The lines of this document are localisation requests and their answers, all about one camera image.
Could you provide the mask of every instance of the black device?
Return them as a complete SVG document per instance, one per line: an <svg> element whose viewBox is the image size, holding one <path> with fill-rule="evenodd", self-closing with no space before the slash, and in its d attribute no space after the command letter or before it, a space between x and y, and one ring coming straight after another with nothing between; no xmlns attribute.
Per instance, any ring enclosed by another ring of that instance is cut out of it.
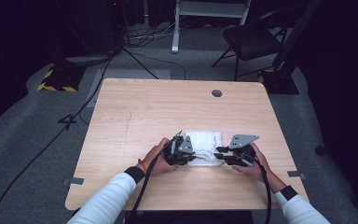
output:
<svg viewBox="0 0 358 224"><path fill-rule="evenodd" d="M224 160L228 165L253 166L255 161L255 150L250 145L258 139L257 135L235 134L228 147L217 147L216 150L222 153L214 153L218 160ZM223 153L231 151L232 156Z"/></svg>
<svg viewBox="0 0 358 224"><path fill-rule="evenodd" d="M184 138L180 133L173 137L163 151L164 159L169 165L185 165L197 158L193 154L190 136Z"/></svg>

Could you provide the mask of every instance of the black chair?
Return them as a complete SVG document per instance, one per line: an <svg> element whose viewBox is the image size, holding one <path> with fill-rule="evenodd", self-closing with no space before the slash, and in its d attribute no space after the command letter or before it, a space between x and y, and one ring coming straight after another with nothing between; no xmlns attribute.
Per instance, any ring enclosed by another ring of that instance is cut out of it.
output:
<svg viewBox="0 0 358 224"><path fill-rule="evenodd" d="M276 69L279 64L273 62L272 66L238 75L240 60L249 61L279 53L283 48L289 28L296 25L296 22L304 14L305 10L306 6L275 9L247 24L227 28L223 32L223 36L229 44L229 48L220 56L212 67L215 67L222 59L236 56L235 81L237 80L237 77L249 75L266 68L275 67ZM273 34L270 29L274 28L280 28L280 30L276 34ZM278 40L278 35L282 36L281 41ZM227 56L231 50L234 51L234 54Z"/></svg>

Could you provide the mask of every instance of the wooden table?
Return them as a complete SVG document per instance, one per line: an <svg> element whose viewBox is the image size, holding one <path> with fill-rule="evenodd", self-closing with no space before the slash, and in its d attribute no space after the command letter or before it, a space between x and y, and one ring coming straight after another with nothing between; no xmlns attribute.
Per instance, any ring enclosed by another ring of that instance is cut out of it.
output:
<svg viewBox="0 0 358 224"><path fill-rule="evenodd" d="M212 96L220 90L221 97ZM66 207L82 206L114 175L143 158L162 137L186 131L221 132L227 146L236 133L258 134L255 142L273 171L308 199L269 98L260 83L108 78L103 82ZM142 181L124 209L131 210ZM180 167L152 176L139 210L265 209L263 183L230 166Z"/></svg>

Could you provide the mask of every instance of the person's right hand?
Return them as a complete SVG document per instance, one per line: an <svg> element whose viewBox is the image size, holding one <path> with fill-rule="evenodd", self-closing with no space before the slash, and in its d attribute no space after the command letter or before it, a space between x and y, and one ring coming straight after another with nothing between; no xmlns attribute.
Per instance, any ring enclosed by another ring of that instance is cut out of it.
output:
<svg viewBox="0 0 358 224"><path fill-rule="evenodd" d="M259 159L261 165L263 165L264 168L266 169L267 174L271 173L271 170L269 169L269 163L267 162L267 159L264 156L264 154L260 151L260 149L258 149L258 146L255 143L251 143L251 146L255 150L255 155ZM239 165L232 165L231 168L240 172L240 173L248 175L253 179L264 182L264 179L263 179L263 176L261 175L261 171L260 171L260 168L258 167L258 164L254 161L253 165L254 165L253 167L250 167L250 166L243 167L243 166L239 166Z"/></svg>
<svg viewBox="0 0 358 224"><path fill-rule="evenodd" d="M281 179L275 175L271 169L269 168L269 163L267 162L266 157L263 155L263 153L258 149L257 145L254 143L251 143L253 149L255 150L255 155L257 156L258 160L260 161L260 164L266 169L267 172L267 180L269 182L269 187L271 188L272 193L276 193L280 191L281 189L284 189L286 187L286 184L281 181ZM253 167L247 166L239 166L239 165L232 165L232 169L246 174L253 179L256 179L258 181L264 182L263 175L261 174L260 167L258 164L254 161Z"/></svg>

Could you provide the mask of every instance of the person's left hand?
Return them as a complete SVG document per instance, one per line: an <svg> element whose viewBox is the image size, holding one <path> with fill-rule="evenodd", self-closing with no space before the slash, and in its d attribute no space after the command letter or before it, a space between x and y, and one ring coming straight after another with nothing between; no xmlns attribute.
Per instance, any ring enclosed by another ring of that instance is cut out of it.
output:
<svg viewBox="0 0 358 224"><path fill-rule="evenodd" d="M146 174L147 169L150 165L150 163L152 162L152 160L157 156L157 154L164 148L165 145L167 145L170 142L170 140L168 140L168 138L163 138L158 146L154 146L152 147L152 149L150 149L150 151L146 154L144 160L143 160L143 164L145 167L143 167L142 164L140 164L138 162L138 164L136 165L137 167L141 168L141 170L143 170ZM155 166L153 167L152 173L151 175L159 175L161 173L164 172L168 172L168 171L174 171L179 167L179 165L169 165L163 158L162 155L160 155L158 157L158 160L155 164Z"/></svg>

